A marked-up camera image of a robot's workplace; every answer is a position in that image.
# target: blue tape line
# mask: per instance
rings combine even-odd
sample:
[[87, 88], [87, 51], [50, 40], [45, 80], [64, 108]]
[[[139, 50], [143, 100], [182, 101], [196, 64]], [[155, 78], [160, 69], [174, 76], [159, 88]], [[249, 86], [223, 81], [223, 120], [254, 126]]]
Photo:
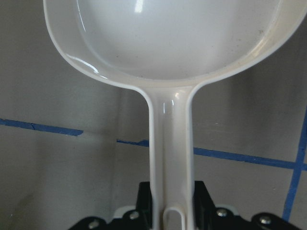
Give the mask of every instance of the blue tape line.
[[[117, 143], [145, 146], [145, 147], [149, 146], [148, 140], [142, 140], [140, 142], [131, 142], [131, 141], [124, 141], [124, 140], [118, 139]], [[243, 161], [243, 162], [248, 162], [248, 163], [253, 163], [253, 164], [262, 164], [262, 165], [268, 165], [268, 166], [274, 166], [274, 167], [280, 167], [280, 168], [286, 168], [286, 169], [293, 169], [295, 166], [295, 163], [290, 162], [290, 161], [281, 161], [281, 160], [275, 160], [275, 159], [264, 158], [264, 157], [255, 157], [255, 156], [248, 156], [248, 155], [237, 154], [237, 153], [207, 150], [207, 149], [200, 149], [200, 148], [194, 148], [194, 154], [201, 155], [201, 156], [207, 156], [207, 157], [214, 157], [214, 158], [219, 158], [219, 159]]]
[[141, 140], [139, 142], [132, 142], [132, 141], [124, 141], [124, 140], [117, 139], [116, 142], [122, 143], [122, 144], [130, 144], [130, 145], [149, 147], [149, 141], [148, 140]]
[[302, 170], [306, 168], [306, 165], [304, 164], [306, 145], [307, 145], [307, 110], [305, 113], [301, 137], [300, 137], [299, 144], [298, 144], [298, 151], [297, 151], [295, 166], [294, 166], [292, 179], [290, 183], [290, 188], [289, 188], [288, 195], [287, 195], [286, 202], [284, 204], [284, 209], [283, 209], [283, 219], [286, 221], [289, 221], [289, 218], [291, 215], [291, 210], [293, 207], [293, 203], [294, 203], [294, 199], [295, 199], [295, 195], [297, 192], [297, 187], [298, 187], [299, 179], [301, 177]]
[[70, 135], [70, 136], [79, 136], [83, 133], [82, 130], [77, 130], [77, 129], [62, 128], [62, 127], [56, 127], [56, 126], [46, 126], [46, 125], [39, 125], [39, 124], [34, 124], [34, 123], [5, 120], [5, 119], [0, 119], [0, 125], [26, 128], [26, 129], [38, 130], [38, 131], [50, 132], [50, 133], [60, 133], [60, 134], [65, 134], [65, 135]]

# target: white plastic ladle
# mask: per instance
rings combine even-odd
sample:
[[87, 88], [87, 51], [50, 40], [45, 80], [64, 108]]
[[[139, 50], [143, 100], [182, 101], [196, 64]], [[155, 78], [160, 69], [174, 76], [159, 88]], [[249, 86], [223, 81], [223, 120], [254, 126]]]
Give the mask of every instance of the white plastic ladle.
[[194, 230], [192, 97], [280, 47], [307, 0], [44, 0], [44, 10], [73, 67], [145, 97], [153, 229], [166, 229], [175, 211]]

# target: black bracket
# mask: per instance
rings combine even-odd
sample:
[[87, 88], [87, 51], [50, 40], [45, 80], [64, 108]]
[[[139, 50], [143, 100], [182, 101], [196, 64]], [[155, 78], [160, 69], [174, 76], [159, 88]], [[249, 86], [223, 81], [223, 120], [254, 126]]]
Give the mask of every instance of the black bracket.
[[[195, 221], [199, 230], [299, 230], [294, 225], [270, 213], [254, 215], [246, 221], [226, 208], [216, 208], [205, 184], [195, 182]], [[87, 217], [69, 230], [149, 230], [152, 228], [152, 195], [149, 182], [141, 182], [135, 210], [122, 218], [106, 223], [98, 217]]]

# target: screw head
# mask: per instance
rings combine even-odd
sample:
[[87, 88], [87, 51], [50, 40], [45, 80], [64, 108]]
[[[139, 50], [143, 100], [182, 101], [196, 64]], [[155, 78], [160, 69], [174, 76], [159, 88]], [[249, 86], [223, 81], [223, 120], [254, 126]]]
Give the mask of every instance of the screw head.
[[259, 218], [261, 224], [270, 224], [272, 222], [271, 218], [268, 216], [263, 216]]
[[88, 224], [89, 229], [95, 229], [99, 226], [99, 221], [94, 219], [91, 223]]
[[133, 211], [130, 213], [129, 218], [130, 219], [137, 219], [139, 218], [140, 214], [137, 211]]
[[217, 211], [216, 211], [216, 214], [219, 216], [219, 217], [226, 217], [227, 216], [227, 210], [224, 209], [224, 208], [219, 208]]

